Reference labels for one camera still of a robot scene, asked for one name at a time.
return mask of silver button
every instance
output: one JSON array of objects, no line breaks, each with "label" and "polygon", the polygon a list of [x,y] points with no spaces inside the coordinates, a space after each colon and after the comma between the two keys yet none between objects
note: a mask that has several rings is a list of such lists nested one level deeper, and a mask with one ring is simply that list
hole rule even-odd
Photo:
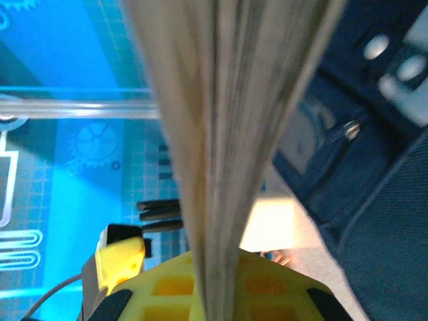
[{"label": "silver button", "polygon": [[392,75],[384,75],[379,79],[378,87],[382,95],[387,100],[394,100],[397,92],[399,91],[399,85]]},{"label": "silver button", "polygon": [[389,37],[387,35],[377,35],[371,39],[364,48],[364,58],[373,60],[379,57],[389,45]]},{"label": "silver button", "polygon": [[427,59],[424,56],[416,55],[403,62],[397,70],[397,77],[402,82],[412,80],[427,67]]}]

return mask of grid pattern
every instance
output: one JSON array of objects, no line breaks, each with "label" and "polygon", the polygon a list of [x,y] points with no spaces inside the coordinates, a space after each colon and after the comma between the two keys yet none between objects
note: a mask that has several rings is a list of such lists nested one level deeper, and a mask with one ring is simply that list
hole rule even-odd
[{"label": "grid pattern", "polygon": [[[0,61],[7,62],[3,64],[1,70],[1,80],[3,84],[19,84],[20,86],[41,86],[37,78],[25,67],[25,65],[11,52],[11,50],[0,41]],[[1,90],[2,94],[16,94]],[[38,92],[19,91],[21,98],[51,98],[49,92],[40,90]]]},{"label": "grid pattern", "polygon": [[[110,67],[121,88],[147,88],[144,67],[139,61],[118,0],[84,0],[84,5]],[[141,93],[123,93],[125,99],[142,98]]]},{"label": "grid pattern", "polygon": [[[128,177],[123,186],[123,221],[139,224],[136,210],[138,201],[155,199],[175,199],[178,196],[174,180],[160,180],[161,174],[171,173],[171,164],[165,161],[169,154],[165,150],[165,140],[159,120],[125,120],[124,168],[123,175]],[[147,233],[152,239],[154,257],[145,261],[145,268],[152,268],[168,259],[188,250],[183,230]]]},{"label": "grid pattern", "polygon": [[[48,143],[39,135],[47,130],[55,134],[55,122],[51,120],[35,121],[31,126],[24,124],[21,128],[9,132],[6,151],[18,150],[18,167],[13,196],[12,215],[10,222],[2,227],[2,231],[21,231],[36,229],[44,235],[47,232],[47,217],[51,198],[51,180],[53,167],[52,143]],[[0,175],[4,177],[9,172],[9,160],[1,163]],[[0,193],[5,194],[5,185]],[[4,251],[19,251],[21,249],[4,249]],[[0,273],[0,291],[33,289],[43,283],[45,242],[29,250],[38,251],[40,263],[28,270],[15,270]],[[0,320],[18,320],[37,298],[22,297],[18,299],[3,299],[1,301]]]}]

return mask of blue surface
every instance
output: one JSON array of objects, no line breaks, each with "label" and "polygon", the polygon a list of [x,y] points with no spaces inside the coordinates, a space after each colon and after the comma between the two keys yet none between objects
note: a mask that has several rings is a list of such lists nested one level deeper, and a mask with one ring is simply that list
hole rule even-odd
[{"label": "blue surface", "polygon": [[[66,100],[150,96],[117,1],[41,0],[28,10],[0,6],[0,12],[10,21],[0,29],[3,57],[10,58],[4,64],[14,70],[0,75],[0,93],[28,97],[39,91]],[[171,173],[171,167],[158,164],[169,157],[158,151],[162,144],[156,120],[29,120],[7,133],[6,151],[18,151],[19,159],[11,220],[0,227],[0,245],[9,231],[36,230],[43,238],[24,249],[37,258],[33,263],[0,272],[0,320],[20,319],[52,286],[79,273],[107,224],[138,224],[137,201],[177,197],[173,180],[160,181]],[[9,158],[2,160],[0,195],[5,195]],[[152,238],[154,253],[146,268],[187,250],[183,232],[145,236]],[[22,251],[2,250],[0,267],[7,265],[2,253]],[[36,316],[75,320],[81,291],[79,283],[67,287]]]}]

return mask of metal rivet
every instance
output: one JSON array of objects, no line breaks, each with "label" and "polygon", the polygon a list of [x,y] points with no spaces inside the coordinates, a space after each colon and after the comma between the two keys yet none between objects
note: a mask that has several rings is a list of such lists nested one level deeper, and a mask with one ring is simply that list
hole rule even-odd
[{"label": "metal rivet", "polygon": [[389,45],[389,37],[387,35],[377,35],[371,39],[364,48],[364,58],[373,60],[379,57]]},{"label": "metal rivet", "polygon": [[397,70],[397,77],[402,82],[412,80],[427,67],[427,59],[424,56],[413,56],[403,62]]}]

